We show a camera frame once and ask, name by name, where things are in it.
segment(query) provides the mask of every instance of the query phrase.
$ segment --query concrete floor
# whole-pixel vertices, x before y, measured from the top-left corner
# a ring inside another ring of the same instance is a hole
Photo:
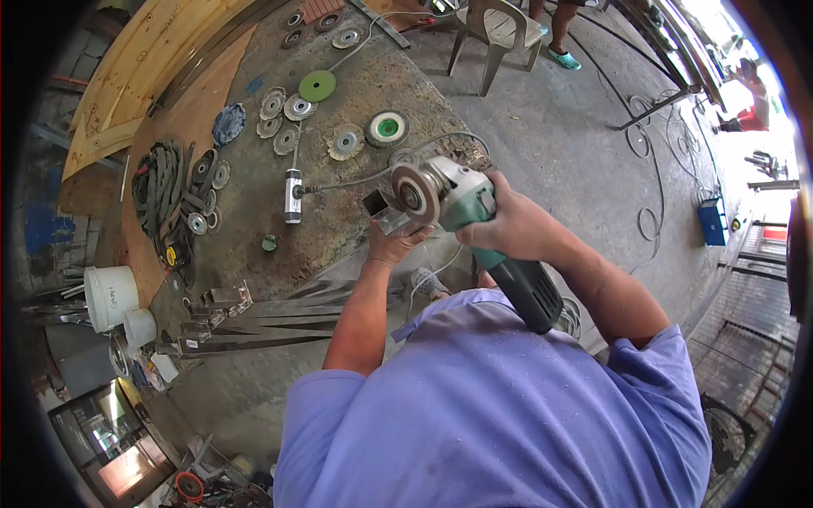
[[[612,9],[606,14],[590,11],[590,15],[644,47],[632,27]],[[622,94],[651,101],[672,88],[667,78],[640,55],[586,21],[574,20],[571,33],[600,62]],[[611,128],[627,121],[627,114],[572,40],[566,45],[582,62],[580,71],[559,66],[543,48],[536,67],[528,74],[522,68],[527,55],[510,54],[488,97],[478,98],[485,45],[468,40],[455,75],[449,78],[446,67],[454,31],[412,32],[407,36],[413,43],[411,58],[430,76],[469,129],[489,143],[494,162],[516,189],[624,270],[630,271],[650,258],[654,242],[641,236],[637,217],[643,206],[660,215],[654,162],[652,158],[638,158],[627,147],[625,135]],[[682,106],[702,147],[699,176],[711,185],[711,160],[691,115],[693,103],[685,101]],[[706,114],[708,119],[713,116],[712,110]],[[736,156],[730,156],[729,161],[719,150],[720,139],[711,135],[709,120],[702,121],[720,166],[729,215],[733,215],[746,193],[746,177],[738,171],[741,163],[731,162]],[[673,142],[682,128],[679,124],[670,127]],[[696,212],[696,187],[668,150],[664,120],[654,118],[648,132],[663,181],[665,219],[657,257],[637,270],[635,277],[655,295],[674,322],[685,323],[709,289],[723,250],[704,246]],[[412,136],[417,140],[419,134],[414,132]],[[634,145],[640,146],[638,136],[630,137]],[[691,168],[688,157],[682,160]],[[650,219],[645,217],[643,223],[647,232],[653,231]],[[412,268],[422,265],[439,268],[454,255],[458,244],[451,235],[434,236],[410,255],[396,276],[406,279]],[[326,276],[354,278],[364,255],[363,251],[357,253]],[[470,254],[464,249],[441,279],[452,289],[466,287],[470,263]],[[569,294],[563,284],[560,286],[564,294]],[[391,310],[390,328],[402,324],[405,307]],[[582,316],[580,342],[588,351],[596,352],[603,343],[589,316],[584,311]],[[320,368],[326,347],[325,341],[207,360],[178,379],[166,395],[153,397],[146,405],[164,437],[176,447],[185,449],[185,442],[194,433],[213,432],[213,442],[222,453],[248,453],[260,466],[269,467],[280,446],[285,390],[299,376]],[[387,354],[394,350],[388,341]]]

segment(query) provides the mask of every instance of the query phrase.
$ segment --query blue toolbox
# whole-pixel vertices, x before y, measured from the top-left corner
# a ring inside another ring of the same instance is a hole
[[[728,243],[728,219],[725,217],[723,198],[707,199],[698,208],[700,224],[706,245],[725,245]]]

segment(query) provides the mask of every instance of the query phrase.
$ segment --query metal gate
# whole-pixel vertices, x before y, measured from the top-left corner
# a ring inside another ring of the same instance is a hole
[[[799,324],[789,315],[787,227],[754,222],[687,346],[713,458],[707,507],[734,492],[771,432],[787,390]]]

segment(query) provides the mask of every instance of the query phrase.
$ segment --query fan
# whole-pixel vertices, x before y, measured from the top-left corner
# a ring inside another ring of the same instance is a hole
[[[711,436],[709,488],[716,486],[745,457],[756,431],[744,419],[705,393],[700,396],[703,418]]]

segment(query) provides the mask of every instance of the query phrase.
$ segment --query green sandal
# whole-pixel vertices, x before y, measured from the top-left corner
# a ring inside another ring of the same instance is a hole
[[[578,60],[574,59],[570,55],[570,52],[567,52],[565,54],[559,54],[553,51],[551,48],[548,48],[548,53],[550,53],[550,56],[557,59],[559,63],[561,63],[564,67],[571,69],[572,71],[578,71],[579,69],[581,69],[581,64],[579,63]]]

